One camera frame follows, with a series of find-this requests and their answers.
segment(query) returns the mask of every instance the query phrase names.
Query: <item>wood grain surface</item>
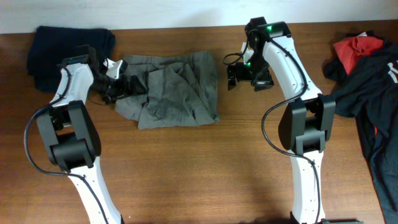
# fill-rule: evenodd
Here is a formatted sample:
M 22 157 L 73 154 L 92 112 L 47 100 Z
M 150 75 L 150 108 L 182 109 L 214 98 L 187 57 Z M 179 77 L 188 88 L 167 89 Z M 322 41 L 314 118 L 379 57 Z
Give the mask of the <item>wood grain surface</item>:
M 397 21 L 290 24 L 302 63 L 324 94 L 335 83 L 322 65 L 332 43 L 347 32 L 375 30 L 398 41 Z M 125 55 L 174 56 L 208 50 L 218 70 L 221 121 L 194 128 L 137 130 L 111 106 L 86 104 L 102 143 L 102 170 L 114 204 L 126 223 L 238 223 L 262 217 L 288 218 L 293 204 L 290 159 L 261 134 L 261 117 L 284 99 L 275 87 L 255 93 L 249 83 L 227 91 L 227 53 L 240 50 L 244 27 L 114 30 L 112 59 Z M 22 136 L 32 113 L 53 95 L 34 88 L 26 58 L 33 34 L 0 35 L 0 223 L 89 223 L 67 178 L 38 173 L 24 154 Z M 278 146 L 283 108 L 270 114 L 267 131 Z M 29 146 L 38 165 L 58 171 L 45 154 L 37 127 Z M 335 116 L 322 164 L 322 200 L 329 219 L 383 217 L 354 119 Z

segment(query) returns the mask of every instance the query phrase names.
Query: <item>crumpled fabric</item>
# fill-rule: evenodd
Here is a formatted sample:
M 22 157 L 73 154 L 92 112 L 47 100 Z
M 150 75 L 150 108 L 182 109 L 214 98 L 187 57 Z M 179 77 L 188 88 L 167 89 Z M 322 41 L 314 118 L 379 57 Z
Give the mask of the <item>crumpled fabric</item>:
M 387 224 L 398 223 L 398 45 L 384 41 L 381 50 L 358 60 L 332 96 L 335 113 L 356 117 L 363 155 Z
M 361 57 L 368 57 L 382 48 L 383 40 L 368 36 L 347 37 L 333 46 L 347 75 L 350 75 Z
M 217 72 L 209 52 L 177 57 L 128 55 L 124 75 L 136 75 L 144 95 L 117 100 L 115 111 L 138 129 L 218 122 Z

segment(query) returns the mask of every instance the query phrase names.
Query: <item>gray cloth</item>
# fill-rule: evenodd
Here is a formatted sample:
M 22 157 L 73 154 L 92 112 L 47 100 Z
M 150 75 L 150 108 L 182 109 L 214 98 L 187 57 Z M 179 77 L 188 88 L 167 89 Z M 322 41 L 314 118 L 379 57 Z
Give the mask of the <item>gray cloth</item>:
M 217 72 L 209 52 L 178 57 L 125 56 L 147 94 L 116 101 L 115 110 L 138 129 L 198 126 L 219 121 Z

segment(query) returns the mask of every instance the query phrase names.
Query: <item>red cloth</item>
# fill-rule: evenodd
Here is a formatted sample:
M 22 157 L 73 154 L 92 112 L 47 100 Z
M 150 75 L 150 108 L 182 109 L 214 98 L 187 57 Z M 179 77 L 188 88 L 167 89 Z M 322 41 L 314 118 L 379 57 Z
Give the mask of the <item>red cloth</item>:
M 340 62 L 344 65 L 347 75 L 354 69 L 361 57 L 370 56 L 381 49 L 383 41 L 375 37 L 347 37 L 333 44 Z

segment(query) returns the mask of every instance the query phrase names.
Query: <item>white wall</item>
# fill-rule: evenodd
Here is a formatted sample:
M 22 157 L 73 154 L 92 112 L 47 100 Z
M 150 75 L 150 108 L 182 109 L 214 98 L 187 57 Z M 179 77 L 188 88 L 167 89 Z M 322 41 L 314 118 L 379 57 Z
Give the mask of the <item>white wall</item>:
M 39 25 L 107 29 L 397 19 L 397 0 L 0 0 L 0 33 Z

